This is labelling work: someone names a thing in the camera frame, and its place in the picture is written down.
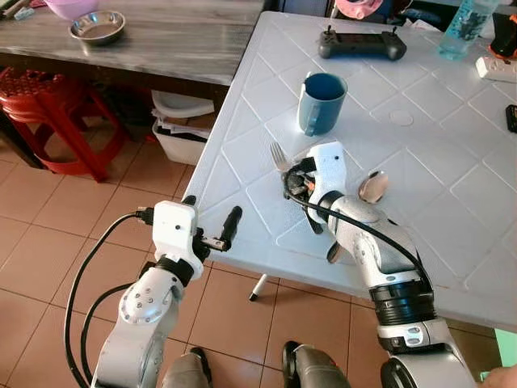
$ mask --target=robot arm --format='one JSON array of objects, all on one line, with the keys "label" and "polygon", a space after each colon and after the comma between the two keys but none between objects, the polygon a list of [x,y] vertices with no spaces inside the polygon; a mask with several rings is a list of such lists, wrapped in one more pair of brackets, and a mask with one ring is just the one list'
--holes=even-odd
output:
[{"label": "robot arm", "polygon": [[174,328],[183,290],[203,273],[210,249],[227,251],[242,210],[228,216],[221,237],[205,238],[194,207],[163,201],[154,207],[153,241],[157,264],[119,303],[116,325],[103,345],[91,387],[154,388],[163,345]]},{"label": "robot arm", "polygon": [[[310,196],[306,203],[316,204],[317,208],[313,207],[309,216],[316,214],[314,221],[327,224],[337,243],[354,256],[361,271],[375,303],[380,345],[390,356],[381,370],[383,386],[476,387],[447,324],[436,315],[431,282],[408,234],[379,209],[356,197],[344,195],[344,182],[331,187],[326,181],[322,184],[325,193],[317,189],[329,171],[336,168],[339,160],[343,160],[341,144],[317,145],[310,150],[309,157],[317,160],[304,160],[301,164],[313,166],[314,170],[307,172],[305,168],[296,174],[309,173],[315,189],[298,188],[297,192],[303,192],[305,198]],[[296,167],[293,167],[288,174],[295,170]],[[291,186],[306,180],[285,177],[287,195],[298,200],[298,203],[300,197],[293,198]],[[344,217],[329,215],[325,209]],[[359,228],[345,219],[358,221],[359,225],[366,227]],[[368,227],[384,235],[384,241],[364,230]],[[402,249],[395,249],[386,240],[394,241]],[[414,263],[401,253],[402,250],[415,258]]]}]

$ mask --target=white table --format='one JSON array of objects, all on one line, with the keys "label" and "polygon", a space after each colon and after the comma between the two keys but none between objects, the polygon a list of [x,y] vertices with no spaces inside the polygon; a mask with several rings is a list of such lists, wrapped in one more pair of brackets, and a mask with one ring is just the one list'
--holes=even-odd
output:
[{"label": "white table", "polygon": [[[414,238],[435,285],[438,311],[517,330],[517,138],[504,109],[515,84],[481,80],[480,44],[462,62],[436,54],[441,34],[408,28],[398,62],[317,55],[319,33],[381,32],[386,26],[263,13],[217,118],[187,194],[198,197],[200,226],[218,235],[227,213],[243,218],[233,248],[214,255],[238,267],[366,296],[350,257],[328,264],[328,233],[315,235],[300,208],[282,196],[269,153],[289,157],[337,139],[346,150],[347,189],[370,171],[391,186],[380,207]],[[299,89],[309,72],[328,71],[349,86],[339,121],[325,137],[296,127]]]}]

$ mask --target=pants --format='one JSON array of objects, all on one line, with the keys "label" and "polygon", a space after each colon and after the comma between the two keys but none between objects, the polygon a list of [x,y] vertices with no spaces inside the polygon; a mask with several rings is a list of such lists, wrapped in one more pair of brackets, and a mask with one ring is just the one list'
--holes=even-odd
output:
[{"label": "pants", "polygon": [[350,388],[347,378],[321,350],[301,345],[296,350],[296,371],[301,388]]},{"label": "pants", "polygon": [[162,388],[211,388],[204,376],[201,359],[193,353],[184,354],[167,370]]},{"label": "pants", "polygon": [[[296,350],[296,371],[301,388],[350,388],[343,372],[330,357],[322,352],[301,345]],[[167,370],[162,388],[211,388],[203,374],[201,360],[188,353],[177,359]]]}]

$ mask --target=shoe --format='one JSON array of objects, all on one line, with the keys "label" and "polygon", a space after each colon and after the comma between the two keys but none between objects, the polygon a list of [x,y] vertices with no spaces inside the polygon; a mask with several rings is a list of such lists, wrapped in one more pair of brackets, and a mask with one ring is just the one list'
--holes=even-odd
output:
[{"label": "shoe", "polygon": [[194,353],[201,359],[201,367],[203,368],[203,374],[206,376],[208,384],[212,386],[212,372],[210,371],[210,367],[208,366],[207,356],[204,354],[204,350],[202,348],[192,348],[190,353]]},{"label": "shoe", "polygon": [[282,371],[284,372],[284,388],[300,388],[300,377],[296,371],[296,353],[300,346],[295,341],[288,341],[282,351]]}]

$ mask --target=tiled floor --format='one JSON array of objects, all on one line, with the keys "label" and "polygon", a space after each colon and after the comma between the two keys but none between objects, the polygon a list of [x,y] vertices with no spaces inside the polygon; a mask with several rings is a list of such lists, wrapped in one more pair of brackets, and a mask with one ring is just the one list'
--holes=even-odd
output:
[{"label": "tiled floor", "polygon": [[[102,142],[98,130],[90,142]],[[129,142],[110,166],[107,183],[26,167],[0,143],[0,386],[75,387],[61,342],[64,306],[73,276],[95,240],[123,213],[181,198],[192,167],[169,162],[158,144]],[[78,290],[73,346],[84,314],[103,291],[136,278],[153,259],[151,229],[129,221],[99,250]],[[258,274],[207,262],[182,302],[166,343],[165,367],[193,345],[208,349],[215,388],[280,388],[286,340],[327,351],[354,388],[377,388],[386,359],[376,342],[368,301],[273,278],[255,303],[247,300]],[[94,318],[88,355],[99,349],[116,319],[120,295]],[[490,329],[451,322],[475,374],[498,365]]]}]

